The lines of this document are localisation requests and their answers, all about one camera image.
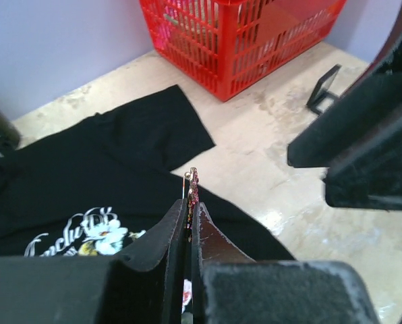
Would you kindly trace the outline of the pink gold brooch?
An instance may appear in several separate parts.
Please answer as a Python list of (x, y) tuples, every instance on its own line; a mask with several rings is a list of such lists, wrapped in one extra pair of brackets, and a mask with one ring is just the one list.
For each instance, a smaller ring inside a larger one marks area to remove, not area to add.
[(188, 206), (188, 216), (186, 221), (186, 229), (188, 231), (188, 242), (192, 241), (192, 223), (194, 218), (194, 209), (199, 202), (198, 194), (198, 170), (191, 167), (189, 171), (183, 175), (182, 198), (186, 198)]

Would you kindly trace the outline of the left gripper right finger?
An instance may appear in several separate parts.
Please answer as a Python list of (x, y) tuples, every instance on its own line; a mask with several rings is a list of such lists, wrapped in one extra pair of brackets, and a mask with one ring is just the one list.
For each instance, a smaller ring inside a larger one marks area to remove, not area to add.
[(261, 261), (213, 223), (192, 217), (195, 323), (378, 323), (365, 283), (339, 261)]

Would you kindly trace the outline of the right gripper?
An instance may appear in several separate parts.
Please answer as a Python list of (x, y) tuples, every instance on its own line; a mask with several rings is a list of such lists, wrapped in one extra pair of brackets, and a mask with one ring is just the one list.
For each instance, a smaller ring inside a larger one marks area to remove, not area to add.
[(402, 211), (402, 4), (376, 59), (289, 143), (287, 164), (329, 166), (331, 207)]

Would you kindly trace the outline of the black floral t-shirt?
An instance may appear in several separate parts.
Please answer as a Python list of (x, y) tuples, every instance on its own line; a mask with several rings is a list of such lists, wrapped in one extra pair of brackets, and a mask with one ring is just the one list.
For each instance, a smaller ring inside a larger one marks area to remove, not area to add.
[(182, 196), (214, 142), (178, 86), (0, 157), (0, 257), (111, 257)]

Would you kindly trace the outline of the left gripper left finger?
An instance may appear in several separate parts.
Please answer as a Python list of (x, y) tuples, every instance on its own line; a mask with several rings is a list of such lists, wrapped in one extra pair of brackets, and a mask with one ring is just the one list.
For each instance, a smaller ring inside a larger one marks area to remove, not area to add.
[(0, 323), (179, 323), (187, 202), (113, 256), (0, 257)]

